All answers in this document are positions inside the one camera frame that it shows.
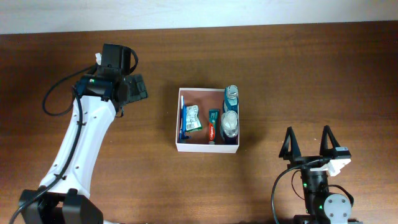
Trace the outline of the green white wipes packet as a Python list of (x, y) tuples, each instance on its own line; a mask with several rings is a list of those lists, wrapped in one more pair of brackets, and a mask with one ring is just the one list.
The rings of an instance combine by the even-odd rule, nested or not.
[(202, 130), (202, 125), (199, 120), (199, 108), (197, 105), (192, 105), (187, 107), (186, 115), (186, 132), (194, 132)]

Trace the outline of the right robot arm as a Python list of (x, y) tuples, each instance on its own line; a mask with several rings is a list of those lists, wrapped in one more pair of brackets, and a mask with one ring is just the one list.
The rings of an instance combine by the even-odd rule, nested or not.
[(301, 174), (306, 209), (306, 214), (293, 217), (293, 223), (349, 222), (354, 197), (342, 186), (329, 184), (328, 177), (338, 175), (351, 162), (351, 153), (347, 147), (340, 146), (328, 125), (323, 128), (319, 155), (302, 156), (294, 130), (288, 127), (279, 157), (290, 163), (272, 187), (271, 209), (276, 223), (279, 222), (274, 205), (276, 186), (281, 177), (292, 170)]

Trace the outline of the blue mouthwash bottle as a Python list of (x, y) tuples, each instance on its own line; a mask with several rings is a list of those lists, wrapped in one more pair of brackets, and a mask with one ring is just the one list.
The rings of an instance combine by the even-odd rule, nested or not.
[(224, 89), (224, 102), (223, 102), (223, 112), (235, 111), (238, 112), (238, 88), (236, 85), (227, 86)]

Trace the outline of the Colgate toothpaste tube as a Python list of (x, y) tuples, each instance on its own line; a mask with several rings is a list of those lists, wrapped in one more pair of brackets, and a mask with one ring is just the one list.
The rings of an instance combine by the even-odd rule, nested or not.
[(219, 109), (210, 109), (209, 110), (209, 144), (214, 145), (215, 144), (215, 138), (216, 138), (216, 125), (218, 124), (218, 117), (219, 117)]

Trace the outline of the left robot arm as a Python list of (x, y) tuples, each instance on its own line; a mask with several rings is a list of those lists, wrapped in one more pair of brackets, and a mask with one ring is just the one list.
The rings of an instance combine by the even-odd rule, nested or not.
[(135, 74), (139, 58), (129, 47), (104, 44), (94, 65), (77, 74), (72, 86), (72, 114), (51, 168), (36, 190), (25, 189), (10, 218), (25, 223), (106, 223), (90, 200), (93, 170), (105, 134), (124, 106), (148, 97), (142, 75)]

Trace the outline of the clear purple sanitizer bottle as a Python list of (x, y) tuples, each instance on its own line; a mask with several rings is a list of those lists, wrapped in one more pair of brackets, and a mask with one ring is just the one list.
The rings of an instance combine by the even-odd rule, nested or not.
[(237, 144), (239, 134), (238, 114), (235, 111), (227, 111), (221, 116), (221, 138), (227, 145)]

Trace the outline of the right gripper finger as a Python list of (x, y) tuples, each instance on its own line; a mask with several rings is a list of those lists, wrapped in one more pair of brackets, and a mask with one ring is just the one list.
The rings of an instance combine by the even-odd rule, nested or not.
[[(330, 141), (332, 148), (328, 147), (328, 141)], [(336, 148), (339, 147), (338, 141), (334, 137), (329, 125), (325, 125), (322, 132), (321, 143), (320, 143), (320, 155), (323, 157), (337, 157), (338, 153)]]
[(292, 162), (300, 156), (300, 148), (295, 137), (294, 130), (290, 126), (287, 128), (285, 139), (279, 153), (279, 158), (283, 158), (283, 160), (289, 160), (290, 162)]

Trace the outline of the blue white toothbrush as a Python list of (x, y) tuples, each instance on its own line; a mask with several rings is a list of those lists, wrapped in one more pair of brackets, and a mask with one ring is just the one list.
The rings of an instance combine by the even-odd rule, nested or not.
[(179, 142), (185, 140), (185, 102), (183, 95), (180, 96), (180, 131), (179, 131)]

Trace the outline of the blue disposable razor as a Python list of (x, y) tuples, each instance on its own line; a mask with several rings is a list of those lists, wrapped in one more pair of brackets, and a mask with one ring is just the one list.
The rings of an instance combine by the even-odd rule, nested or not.
[(186, 133), (186, 115), (187, 110), (186, 106), (183, 105), (181, 109), (181, 120), (180, 120), (180, 131), (178, 135), (178, 142), (185, 143), (187, 139), (190, 139), (190, 136), (187, 136)]

